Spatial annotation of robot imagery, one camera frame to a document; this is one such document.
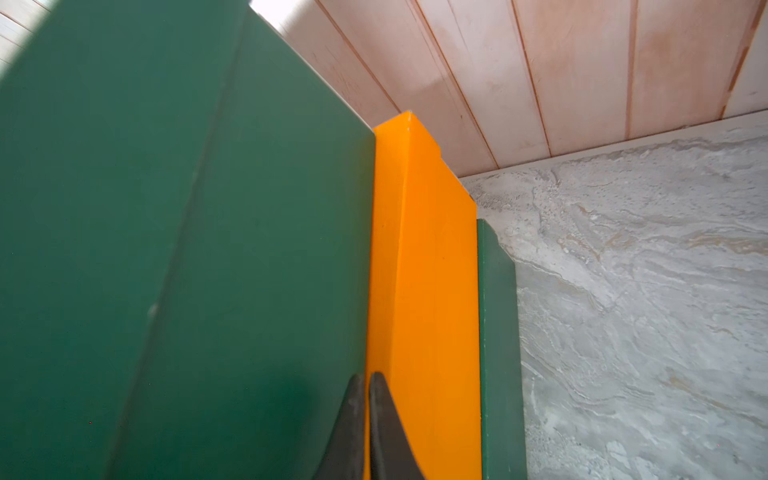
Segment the orange shoebox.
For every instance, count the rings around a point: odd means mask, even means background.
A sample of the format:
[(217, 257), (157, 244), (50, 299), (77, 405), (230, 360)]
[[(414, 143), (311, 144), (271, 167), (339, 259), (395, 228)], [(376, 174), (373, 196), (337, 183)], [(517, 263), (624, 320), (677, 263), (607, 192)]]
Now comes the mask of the orange shoebox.
[(477, 208), (412, 112), (375, 129), (366, 370), (429, 479), (482, 475)]

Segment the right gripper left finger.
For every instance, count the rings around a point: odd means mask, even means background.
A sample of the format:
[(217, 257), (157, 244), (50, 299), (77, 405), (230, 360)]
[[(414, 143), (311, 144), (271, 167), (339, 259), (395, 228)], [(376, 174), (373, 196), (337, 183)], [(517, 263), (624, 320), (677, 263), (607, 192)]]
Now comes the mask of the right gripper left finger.
[(361, 480), (364, 474), (365, 395), (364, 380), (353, 375), (314, 480)]

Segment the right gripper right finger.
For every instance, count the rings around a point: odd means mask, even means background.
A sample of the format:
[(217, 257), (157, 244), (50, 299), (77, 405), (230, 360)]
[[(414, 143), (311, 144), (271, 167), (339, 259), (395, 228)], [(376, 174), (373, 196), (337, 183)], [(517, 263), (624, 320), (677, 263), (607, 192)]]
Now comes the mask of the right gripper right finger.
[(381, 372), (371, 375), (369, 407), (371, 478), (424, 480)]

